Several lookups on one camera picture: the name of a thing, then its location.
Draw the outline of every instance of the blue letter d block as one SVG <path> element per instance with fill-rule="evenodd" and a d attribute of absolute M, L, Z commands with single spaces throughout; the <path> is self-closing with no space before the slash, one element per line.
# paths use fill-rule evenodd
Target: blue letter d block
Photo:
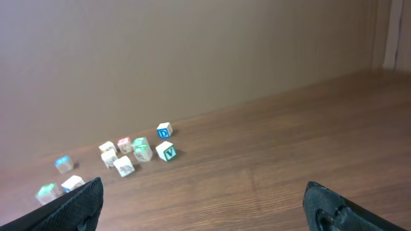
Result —
<path fill-rule="evenodd" d="M 162 139 L 170 137 L 167 129 L 159 129 L 157 130 L 157 133 L 159 134 L 159 137 Z"/>

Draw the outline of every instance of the alphabet cube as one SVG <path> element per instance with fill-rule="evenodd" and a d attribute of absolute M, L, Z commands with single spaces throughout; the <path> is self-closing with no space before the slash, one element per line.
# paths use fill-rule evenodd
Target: alphabet cube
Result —
<path fill-rule="evenodd" d="M 131 160 L 127 156 L 121 157 L 120 159 L 114 161 L 114 165 L 121 177 L 127 176 L 134 172 L 134 167 L 131 164 Z"/>
<path fill-rule="evenodd" d="M 152 159 L 153 151 L 148 144 L 138 145 L 134 150 L 134 156 L 139 162 L 148 162 Z"/>
<path fill-rule="evenodd" d="M 104 144 L 100 145 L 98 148 L 100 149 L 101 153 L 104 153 L 105 151 L 108 151 L 111 149 L 113 149 L 117 153 L 117 149 L 115 145 L 110 141 L 105 142 Z"/>
<path fill-rule="evenodd" d="M 142 144 L 147 144 L 147 145 L 149 145 L 146 137 L 140 137 L 140 138 L 135 139 L 135 140 L 133 141 L 133 144 L 132 144 L 133 150 L 136 150 L 136 148 L 138 147 L 138 145 L 142 145 Z"/>
<path fill-rule="evenodd" d="M 42 205 L 45 205 L 58 198 L 63 193 L 64 192 L 59 185 L 52 183 L 42 186 L 39 192 L 36 194 L 36 198 Z"/>
<path fill-rule="evenodd" d="M 104 164 L 107 168 L 114 167 L 114 161 L 116 161 L 117 155 L 113 149 L 110 149 L 103 154 L 101 154 L 101 159 L 104 161 Z"/>
<path fill-rule="evenodd" d="M 84 180 L 79 176 L 72 176 L 62 183 L 63 190 L 68 193 L 85 184 Z"/>
<path fill-rule="evenodd" d="M 122 154 L 126 154 L 126 153 L 133 151 L 133 147 L 131 146 L 131 140 L 129 137 L 125 137 L 119 140 L 117 143 L 117 146 L 122 152 Z"/>
<path fill-rule="evenodd" d="M 74 168 L 73 161 L 71 161 L 69 156 L 58 158 L 55 166 L 60 173 L 66 173 Z"/>
<path fill-rule="evenodd" d="M 160 145 L 158 145 L 155 150 L 159 154 L 159 157 L 165 161 L 170 161 L 171 159 L 177 156 L 177 152 L 175 151 L 174 144 L 164 141 Z"/>
<path fill-rule="evenodd" d="M 169 138 L 171 134 L 173 133 L 173 129 L 171 128 L 171 124 L 169 122 L 167 123 L 161 123 L 157 127 L 157 133 L 159 134 L 159 137 L 162 139 Z"/>

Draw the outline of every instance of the block face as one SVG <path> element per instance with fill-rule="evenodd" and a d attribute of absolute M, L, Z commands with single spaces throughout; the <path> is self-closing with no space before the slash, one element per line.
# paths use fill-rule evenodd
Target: block face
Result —
<path fill-rule="evenodd" d="M 104 164 L 107 168 L 111 168 L 115 167 L 114 161 L 116 161 L 118 158 L 114 150 L 108 150 L 101 154 L 101 159 L 104 161 Z"/>
<path fill-rule="evenodd" d="M 164 141 L 163 143 L 158 145 L 155 150 L 157 151 L 159 157 L 165 161 L 170 161 L 177 156 L 174 145 L 168 141 Z"/>
<path fill-rule="evenodd" d="M 135 171 L 130 159 L 126 156 L 114 161 L 114 165 L 120 173 L 121 177 L 127 176 Z"/>
<path fill-rule="evenodd" d="M 134 156 L 139 162 L 148 162 L 153 157 L 153 151 L 148 144 L 138 145 L 134 150 Z"/>
<path fill-rule="evenodd" d="M 120 139 L 117 143 L 117 146 L 123 154 L 133 151 L 133 147 L 131 145 L 131 140 L 129 137 Z"/>
<path fill-rule="evenodd" d="M 63 190 L 56 183 L 44 185 L 40 188 L 39 192 L 36 194 L 36 199 L 45 205 L 54 199 L 58 198 L 63 194 Z"/>
<path fill-rule="evenodd" d="M 117 153 L 117 149 L 115 145 L 110 141 L 105 142 L 104 144 L 100 145 L 98 148 L 100 149 L 101 153 L 105 153 L 108 150 L 114 150 Z"/>
<path fill-rule="evenodd" d="M 62 183 L 62 188 L 66 193 L 68 193 L 82 186 L 83 184 L 85 184 L 85 182 L 83 181 L 81 177 L 73 175 L 68 180 L 66 180 L 64 183 Z"/>
<path fill-rule="evenodd" d="M 167 161 L 170 161 L 171 159 L 177 156 L 177 152 L 174 149 L 174 145 L 169 147 L 166 151 L 164 151 L 164 156 L 166 157 Z"/>
<path fill-rule="evenodd" d="M 169 138 L 171 137 L 171 134 L 173 133 L 173 128 L 171 127 L 171 124 L 169 122 L 167 123 L 161 123 L 157 127 L 157 134 L 159 134 L 159 137 L 161 139 Z"/>
<path fill-rule="evenodd" d="M 133 143 L 132 143 L 133 151 L 136 150 L 136 148 L 137 148 L 139 145 L 142 145 L 142 144 L 147 144 L 147 145 L 149 145 L 146 137 L 136 138 L 136 139 L 133 141 Z"/>
<path fill-rule="evenodd" d="M 73 170 L 74 163 L 69 156 L 64 156 L 56 160 L 55 166 L 58 169 L 58 171 L 63 174 Z"/>

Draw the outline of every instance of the stacked block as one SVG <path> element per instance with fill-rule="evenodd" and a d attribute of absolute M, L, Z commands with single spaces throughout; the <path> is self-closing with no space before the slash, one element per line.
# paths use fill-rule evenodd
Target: stacked block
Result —
<path fill-rule="evenodd" d="M 69 156 L 64 156 L 56 160 L 55 166 L 60 173 L 66 173 L 70 170 L 73 170 L 74 163 L 73 161 L 71 161 Z"/>
<path fill-rule="evenodd" d="M 131 145 L 131 140 L 129 137 L 125 137 L 123 139 L 120 139 L 117 143 L 118 148 L 122 152 L 122 154 L 129 153 L 133 151 L 133 147 Z"/>
<path fill-rule="evenodd" d="M 63 190 L 60 186 L 56 183 L 52 183 L 41 187 L 39 192 L 36 194 L 36 199 L 38 199 L 42 205 L 45 205 L 54 199 L 57 199 L 61 194 L 63 194 Z"/>
<path fill-rule="evenodd" d="M 68 193 L 85 184 L 84 180 L 79 176 L 72 176 L 62 184 L 63 190 Z"/>
<path fill-rule="evenodd" d="M 109 149 L 108 151 L 101 154 L 101 159 L 104 161 L 104 164 L 107 168 L 114 167 L 114 161 L 116 161 L 117 153 L 113 149 Z"/>
<path fill-rule="evenodd" d="M 134 167 L 131 164 L 131 160 L 127 156 L 121 157 L 120 159 L 114 161 L 114 165 L 121 177 L 127 176 L 134 172 Z"/>
<path fill-rule="evenodd" d="M 141 144 L 134 149 L 134 156 L 139 162 L 148 162 L 153 157 L 153 151 L 148 144 Z"/>
<path fill-rule="evenodd" d="M 147 144 L 147 145 L 149 145 L 146 137 L 140 137 L 140 138 L 135 139 L 135 140 L 133 141 L 133 143 L 132 143 L 133 150 L 136 150 L 136 148 L 137 148 L 139 145 L 142 145 L 142 144 Z"/>
<path fill-rule="evenodd" d="M 171 137 L 171 134 L 173 133 L 173 128 L 171 127 L 171 124 L 169 122 L 167 123 L 161 123 L 157 127 L 157 134 L 159 134 L 159 137 L 161 139 L 169 138 Z"/>
<path fill-rule="evenodd" d="M 177 156 L 177 151 L 174 148 L 174 144 L 168 141 L 164 141 L 158 145 L 155 150 L 159 154 L 159 157 L 167 162 Z"/>
<path fill-rule="evenodd" d="M 115 145 L 110 141 L 105 142 L 104 144 L 100 145 L 98 148 L 100 149 L 101 153 L 105 153 L 108 150 L 114 150 L 117 153 L 117 149 Z"/>

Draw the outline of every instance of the wooden floor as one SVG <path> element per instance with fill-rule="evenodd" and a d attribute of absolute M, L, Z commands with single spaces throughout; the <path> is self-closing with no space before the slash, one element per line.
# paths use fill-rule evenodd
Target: wooden floor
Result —
<path fill-rule="evenodd" d="M 310 180 L 411 229 L 411 76 L 354 74 L 172 125 L 178 157 L 126 178 L 99 144 L 64 153 L 79 163 L 65 175 L 61 153 L 10 166 L 0 224 L 39 207 L 41 185 L 79 175 L 103 180 L 98 230 L 307 230 Z M 131 136 L 161 142 L 154 129 Z"/>

